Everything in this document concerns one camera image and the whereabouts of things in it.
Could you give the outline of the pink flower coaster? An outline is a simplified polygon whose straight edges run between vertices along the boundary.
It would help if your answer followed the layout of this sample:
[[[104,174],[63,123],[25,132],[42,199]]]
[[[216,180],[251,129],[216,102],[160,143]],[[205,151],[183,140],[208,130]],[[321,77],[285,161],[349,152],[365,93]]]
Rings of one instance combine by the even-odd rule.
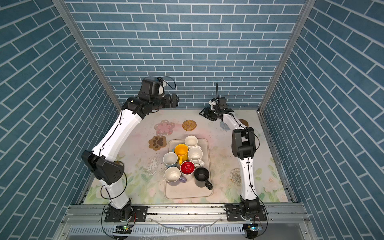
[[[154,129],[158,136],[169,136],[173,133],[174,127],[175,123],[169,122],[168,120],[162,120],[154,126]]]

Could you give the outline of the woven rattan round coaster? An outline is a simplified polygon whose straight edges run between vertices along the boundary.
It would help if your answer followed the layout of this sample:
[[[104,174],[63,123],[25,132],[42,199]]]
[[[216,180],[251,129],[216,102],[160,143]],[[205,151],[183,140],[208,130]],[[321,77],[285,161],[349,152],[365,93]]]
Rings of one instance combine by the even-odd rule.
[[[197,123],[194,120],[186,120],[182,124],[182,128],[186,131],[193,131],[197,127]]]

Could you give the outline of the cork paw print coaster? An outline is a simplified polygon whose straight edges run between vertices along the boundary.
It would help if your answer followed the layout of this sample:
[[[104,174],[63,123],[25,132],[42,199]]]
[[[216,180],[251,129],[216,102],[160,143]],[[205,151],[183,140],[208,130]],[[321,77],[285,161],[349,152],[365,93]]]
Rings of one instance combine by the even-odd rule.
[[[149,140],[149,148],[154,151],[158,151],[166,146],[167,139],[165,136],[154,136],[152,139]]]

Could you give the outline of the light blue round coaster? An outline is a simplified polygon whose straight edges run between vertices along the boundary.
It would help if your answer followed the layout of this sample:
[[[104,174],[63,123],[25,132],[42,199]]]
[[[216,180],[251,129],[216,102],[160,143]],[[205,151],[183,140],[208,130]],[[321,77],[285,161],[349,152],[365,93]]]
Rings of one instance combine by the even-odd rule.
[[[220,127],[225,131],[230,131],[231,128],[224,122],[220,122]]]

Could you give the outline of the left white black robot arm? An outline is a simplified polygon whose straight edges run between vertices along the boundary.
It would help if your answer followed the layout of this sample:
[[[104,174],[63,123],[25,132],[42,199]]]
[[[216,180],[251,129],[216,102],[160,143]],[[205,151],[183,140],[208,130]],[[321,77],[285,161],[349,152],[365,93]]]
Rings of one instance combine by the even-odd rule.
[[[128,222],[134,216],[132,202],[126,193],[128,178],[125,166],[117,160],[120,148],[134,128],[154,110],[176,108],[180,101],[176,94],[166,95],[164,77],[142,80],[137,96],[130,97],[122,106],[117,120],[103,139],[81,158],[102,184],[109,200],[108,210],[119,222]]]

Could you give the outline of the brown round coaster right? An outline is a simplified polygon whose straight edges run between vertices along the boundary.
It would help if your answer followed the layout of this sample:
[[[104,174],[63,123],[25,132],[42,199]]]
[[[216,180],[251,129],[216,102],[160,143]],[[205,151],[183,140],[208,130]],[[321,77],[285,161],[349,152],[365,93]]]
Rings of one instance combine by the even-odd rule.
[[[244,120],[244,119],[239,119],[239,121],[241,122],[241,124],[242,124],[242,126],[243,127],[249,127],[249,123],[246,121],[246,120]]]

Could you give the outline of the brown round coaster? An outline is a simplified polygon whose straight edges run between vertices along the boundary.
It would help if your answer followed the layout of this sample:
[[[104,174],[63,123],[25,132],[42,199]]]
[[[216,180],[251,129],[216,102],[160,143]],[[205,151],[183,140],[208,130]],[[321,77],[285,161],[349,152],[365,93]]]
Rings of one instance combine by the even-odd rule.
[[[249,123],[246,121],[246,120],[244,120],[244,119],[239,119],[239,121],[241,122],[241,124],[242,124],[242,126],[243,127],[249,127]]]
[[[123,163],[123,162],[121,162],[121,161],[115,161],[114,163],[116,163],[116,164],[119,164],[119,165],[121,165],[121,166],[123,166],[123,165],[124,165],[124,163]]]

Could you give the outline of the brown round coaster left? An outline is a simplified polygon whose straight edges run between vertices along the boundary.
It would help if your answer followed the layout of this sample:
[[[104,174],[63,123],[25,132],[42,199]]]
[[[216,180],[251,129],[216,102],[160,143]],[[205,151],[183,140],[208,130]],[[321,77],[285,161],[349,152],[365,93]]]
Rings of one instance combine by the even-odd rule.
[[[123,165],[124,165],[124,163],[123,163],[123,162],[121,162],[121,161],[115,161],[114,163],[116,163],[116,164],[119,164],[119,165],[121,165],[121,166],[123,166]]]

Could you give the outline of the white mug at tray back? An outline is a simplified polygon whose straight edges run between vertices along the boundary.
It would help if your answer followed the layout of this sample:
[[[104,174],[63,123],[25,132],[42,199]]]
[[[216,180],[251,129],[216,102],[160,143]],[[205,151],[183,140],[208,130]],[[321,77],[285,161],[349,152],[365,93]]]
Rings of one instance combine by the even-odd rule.
[[[199,146],[199,140],[195,136],[187,136],[185,138],[185,145],[188,147],[188,149],[191,149],[191,148],[201,149],[201,146]]]

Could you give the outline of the yellow mug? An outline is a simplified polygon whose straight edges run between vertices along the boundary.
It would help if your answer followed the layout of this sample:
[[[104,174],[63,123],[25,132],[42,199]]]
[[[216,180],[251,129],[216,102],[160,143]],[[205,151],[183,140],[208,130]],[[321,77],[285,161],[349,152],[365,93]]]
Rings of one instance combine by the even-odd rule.
[[[178,156],[179,165],[188,160],[189,148],[185,144],[179,144],[175,147],[175,154]]]

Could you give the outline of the red mug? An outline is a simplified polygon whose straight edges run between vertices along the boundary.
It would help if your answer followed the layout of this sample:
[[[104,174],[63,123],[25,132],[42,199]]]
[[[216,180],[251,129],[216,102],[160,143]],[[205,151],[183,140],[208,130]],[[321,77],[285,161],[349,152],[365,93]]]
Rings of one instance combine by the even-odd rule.
[[[180,166],[181,174],[185,178],[193,177],[195,170],[196,170],[196,166],[191,161],[185,161]]]

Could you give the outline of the black mug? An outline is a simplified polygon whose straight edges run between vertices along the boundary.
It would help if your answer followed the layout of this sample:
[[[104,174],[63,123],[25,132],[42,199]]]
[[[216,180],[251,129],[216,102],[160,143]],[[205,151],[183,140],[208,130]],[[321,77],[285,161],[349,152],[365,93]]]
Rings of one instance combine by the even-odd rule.
[[[213,184],[209,181],[210,172],[206,168],[197,168],[194,172],[195,184],[199,188],[213,189]]]

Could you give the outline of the beige plastic tray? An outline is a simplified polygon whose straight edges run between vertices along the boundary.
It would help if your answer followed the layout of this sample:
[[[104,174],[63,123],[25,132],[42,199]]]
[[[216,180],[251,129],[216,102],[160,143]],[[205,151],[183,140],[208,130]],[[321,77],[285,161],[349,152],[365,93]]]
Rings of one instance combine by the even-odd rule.
[[[198,145],[202,147],[203,158],[205,162],[205,168],[209,170],[210,177],[209,181],[212,183],[211,173],[211,160],[209,152],[209,143],[207,139],[198,138]],[[187,180],[185,183],[178,181],[177,183],[165,184],[165,197],[167,199],[185,199],[185,198],[204,198],[209,197],[213,194],[214,190],[209,190],[206,187],[200,188],[195,184],[194,180]]]

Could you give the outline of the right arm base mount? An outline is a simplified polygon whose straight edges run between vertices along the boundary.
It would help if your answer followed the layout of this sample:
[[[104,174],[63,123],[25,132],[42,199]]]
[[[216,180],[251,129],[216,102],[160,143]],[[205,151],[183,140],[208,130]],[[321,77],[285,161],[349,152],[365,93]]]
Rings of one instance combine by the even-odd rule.
[[[223,206],[228,222],[267,221],[267,212],[263,205],[248,206],[227,204]]]

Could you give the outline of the aluminium front rail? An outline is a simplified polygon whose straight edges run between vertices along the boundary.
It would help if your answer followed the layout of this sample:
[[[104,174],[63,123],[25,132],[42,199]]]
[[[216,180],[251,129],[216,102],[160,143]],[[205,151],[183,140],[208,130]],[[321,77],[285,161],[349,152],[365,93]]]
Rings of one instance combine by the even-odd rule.
[[[133,204],[136,223],[150,224],[211,224],[219,223],[262,223],[293,224],[307,223],[310,218],[303,204],[264,204],[264,218],[241,217],[239,211],[231,211],[224,204]],[[106,215],[103,205],[71,205],[62,221],[67,225],[99,225]]]

